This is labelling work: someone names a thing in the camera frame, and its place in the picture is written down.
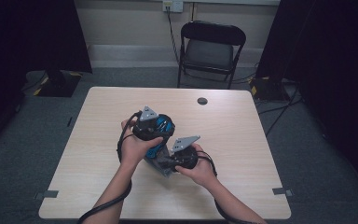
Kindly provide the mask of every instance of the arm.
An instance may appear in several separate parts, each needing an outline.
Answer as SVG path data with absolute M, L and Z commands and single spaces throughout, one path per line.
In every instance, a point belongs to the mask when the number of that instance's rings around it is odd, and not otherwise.
M 126 123 L 126 120 L 122 121 L 121 128 L 124 129 Z M 130 126 L 124 134 L 124 137 L 129 135 L 130 136 L 123 141 L 123 145 L 121 147 L 121 164 L 118 167 L 115 176 L 113 176 L 112 180 L 94 207 L 107 203 L 120 196 L 130 184 L 136 166 L 144 158 L 147 150 L 158 145 L 162 141 L 161 137 L 150 141 L 143 141 L 132 135 L 131 127 L 134 125 L 134 123 L 135 121 L 132 120 Z M 113 206 L 108 207 L 101 212 L 87 218 L 83 223 L 118 223 L 122 207 L 123 201 L 116 203 Z
M 197 151 L 203 151 L 200 145 L 192 145 Z M 213 174 L 211 164 L 203 159 L 199 159 L 196 167 L 192 170 L 176 166 L 175 169 L 182 175 L 186 175 L 193 179 L 197 184 L 205 187 L 220 205 L 220 207 L 230 217 L 239 220 L 254 222 L 254 223 L 267 223 L 255 211 L 246 206 L 237 197 L 235 197 Z

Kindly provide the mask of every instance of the black round object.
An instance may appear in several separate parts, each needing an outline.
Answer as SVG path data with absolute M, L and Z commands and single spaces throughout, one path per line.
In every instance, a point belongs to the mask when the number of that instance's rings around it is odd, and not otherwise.
M 208 100 L 206 98 L 203 98 L 203 97 L 200 97 L 197 102 L 200 104 L 200 105 L 206 105 L 208 104 Z

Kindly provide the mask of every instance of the gray carpet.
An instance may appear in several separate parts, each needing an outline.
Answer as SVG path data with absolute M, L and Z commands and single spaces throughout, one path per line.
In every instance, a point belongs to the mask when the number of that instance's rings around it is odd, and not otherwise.
M 239 68 L 235 77 L 238 84 L 232 89 L 249 90 L 239 78 L 254 71 Z M 28 74 L 26 86 L 42 75 L 43 72 Z M 76 223 L 41 219 L 38 210 L 42 202 L 34 196 L 48 188 L 88 90 L 93 86 L 175 88 L 176 79 L 174 67 L 95 68 L 93 74 L 81 78 L 71 98 L 35 97 L 32 93 L 36 86 L 26 91 L 20 112 L 0 133 L 0 223 Z M 227 86 L 227 83 L 193 77 L 185 77 L 183 81 L 200 88 Z M 294 89 L 293 85 L 287 86 L 289 94 Z M 256 102 L 255 105 L 261 112 L 284 103 Z M 260 115 L 265 130 L 280 112 Z M 271 129 L 268 143 L 283 186 L 294 193 L 288 197 L 292 217 L 269 220 L 269 223 L 358 223 L 358 176 L 334 146 L 323 139 L 316 118 L 303 103 L 292 105 L 284 112 Z

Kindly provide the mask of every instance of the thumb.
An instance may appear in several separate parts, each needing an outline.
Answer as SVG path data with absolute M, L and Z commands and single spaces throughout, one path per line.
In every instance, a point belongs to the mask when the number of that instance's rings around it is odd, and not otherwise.
M 180 174 L 188 176 L 189 170 L 182 166 L 175 166 L 175 170 L 177 170 Z
M 160 144 L 162 142 L 162 140 L 163 140 L 162 137 L 157 137 L 157 138 L 147 141 L 146 145 L 148 148 L 155 147 L 156 145 Z

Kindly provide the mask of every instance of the wrist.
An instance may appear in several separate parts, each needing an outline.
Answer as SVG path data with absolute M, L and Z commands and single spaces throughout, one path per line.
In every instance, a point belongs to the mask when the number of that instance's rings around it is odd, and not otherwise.
M 117 171 L 125 172 L 125 173 L 134 173 L 138 164 L 122 162 L 118 167 Z
M 208 180 L 201 183 L 201 185 L 205 187 L 208 191 L 211 191 L 213 188 L 221 185 L 221 183 L 216 176 L 211 176 L 210 178 L 208 178 Z

